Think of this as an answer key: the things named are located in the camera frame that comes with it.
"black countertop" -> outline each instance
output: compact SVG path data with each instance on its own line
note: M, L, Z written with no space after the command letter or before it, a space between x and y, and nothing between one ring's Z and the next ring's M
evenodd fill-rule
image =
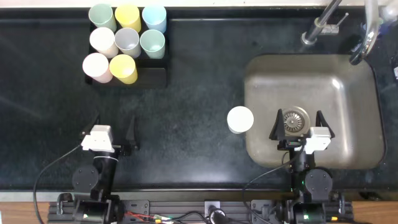
M96 111L114 135L137 115L141 150L120 159L114 190L236 189L269 170L232 134L228 111L244 104L244 71L262 54L349 54L363 9L338 36L303 47L300 35L320 9L169 9L169 86L164 90L93 87L83 81L88 53L87 9L2 10L0 16L0 189L29 190L40 170L78 144ZM398 87L390 61L398 29L368 57L376 74L386 157L372 170L333 170L337 189L398 188ZM78 151L42 177L41 190L69 190L75 169L93 155ZM284 170L255 187L290 190Z

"white wall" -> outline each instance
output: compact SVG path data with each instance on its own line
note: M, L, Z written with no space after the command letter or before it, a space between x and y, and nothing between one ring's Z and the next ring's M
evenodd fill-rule
M385 5L393 0L379 0ZM90 7L98 3L118 6L133 2L137 6L326 6L330 0L0 0L0 7ZM340 6L363 6L363 0L343 0Z

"black tray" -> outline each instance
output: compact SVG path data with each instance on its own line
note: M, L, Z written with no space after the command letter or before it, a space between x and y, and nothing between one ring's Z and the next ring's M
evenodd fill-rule
M116 21L117 29L122 29L121 25ZM97 27L91 22L90 24L90 33L95 30ZM146 23L141 19L141 31L139 32L139 36L141 38L141 34L148 30ZM85 75L85 83L89 85L98 85L98 86L122 86L122 87L131 87L131 88L144 88L144 89L161 89L167 87L167 67L169 64L169 36L168 36L168 28L163 34L165 36L165 55L162 59L151 59L145 53L144 49L141 49L141 54L138 58L135 58L136 68L138 73L137 81L133 84L124 84L117 78L112 78L112 80L108 83L100 83L91 78L88 75ZM88 54L92 54L97 52L91 45L89 46Z

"wooden table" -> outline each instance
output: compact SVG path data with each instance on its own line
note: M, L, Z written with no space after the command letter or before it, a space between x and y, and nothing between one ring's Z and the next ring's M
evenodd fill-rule
M373 224L398 223L398 202L353 202L357 222ZM49 205L39 203L44 221ZM0 202L2 224L38 224L32 202Z

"sink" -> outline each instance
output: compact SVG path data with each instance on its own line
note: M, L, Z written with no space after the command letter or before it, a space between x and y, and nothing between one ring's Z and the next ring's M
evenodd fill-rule
M254 115L246 149L261 166L281 165L284 151L269 139L278 109L286 111L287 119L296 116L289 120L296 126L285 125L292 134L315 126L316 113L322 111L336 137L325 151L315 152L317 166L371 169L384 156L376 84L365 61L354 66L349 55L259 56L246 69L244 94Z

